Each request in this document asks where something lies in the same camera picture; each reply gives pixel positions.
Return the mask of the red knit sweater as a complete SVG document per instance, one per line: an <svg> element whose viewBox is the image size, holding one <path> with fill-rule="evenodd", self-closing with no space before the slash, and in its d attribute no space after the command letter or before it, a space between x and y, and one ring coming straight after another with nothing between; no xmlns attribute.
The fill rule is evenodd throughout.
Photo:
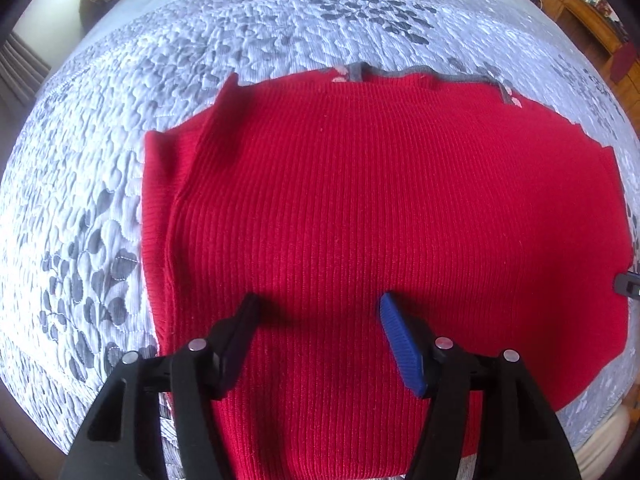
<svg viewBox="0 0 640 480"><path fill-rule="evenodd" d="M353 65L242 86L144 139L142 260L178 350L264 302L215 406L240 479L402 474L427 406L384 292L469 352L522 357L564 408L624 350L632 263L615 156L496 84Z"/></svg>

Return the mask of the dark red hanging cloth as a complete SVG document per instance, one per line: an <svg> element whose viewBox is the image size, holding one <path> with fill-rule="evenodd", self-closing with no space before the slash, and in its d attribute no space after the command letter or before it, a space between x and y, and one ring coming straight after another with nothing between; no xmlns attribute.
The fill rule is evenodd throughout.
<svg viewBox="0 0 640 480"><path fill-rule="evenodd" d="M610 69L611 80L614 84L620 81L628 74L634 61L638 56L637 48L630 41L624 42L613 54L612 65Z"/></svg>

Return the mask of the wooden desk cabinet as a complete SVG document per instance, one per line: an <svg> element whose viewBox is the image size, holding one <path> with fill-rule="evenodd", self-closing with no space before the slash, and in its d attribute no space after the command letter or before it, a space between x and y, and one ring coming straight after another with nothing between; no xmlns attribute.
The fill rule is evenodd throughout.
<svg viewBox="0 0 640 480"><path fill-rule="evenodd" d="M541 10L588 58L639 134L639 51L628 74L614 84L610 76L612 56L627 41L613 22L584 0L541 0Z"/></svg>

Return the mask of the grey curtain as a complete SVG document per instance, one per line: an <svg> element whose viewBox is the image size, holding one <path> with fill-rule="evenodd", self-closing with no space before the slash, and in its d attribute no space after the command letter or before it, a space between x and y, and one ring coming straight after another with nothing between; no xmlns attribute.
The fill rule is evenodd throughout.
<svg viewBox="0 0 640 480"><path fill-rule="evenodd" d="M0 62L1 101L21 113L35 102L51 67L14 32L1 45Z"/></svg>

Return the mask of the grey quilted bedspread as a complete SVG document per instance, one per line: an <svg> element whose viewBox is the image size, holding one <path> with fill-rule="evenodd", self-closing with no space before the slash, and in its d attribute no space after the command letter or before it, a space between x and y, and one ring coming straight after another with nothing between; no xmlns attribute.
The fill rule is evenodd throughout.
<svg viewBox="0 0 640 480"><path fill-rule="evenodd" d="M351 62L490 79L614 148L639 224L639 142L528 0L124 0L44 84L1 182L1 378L68 450L122 355L158 345L140 254L144 138L244 84Z"/></svg>

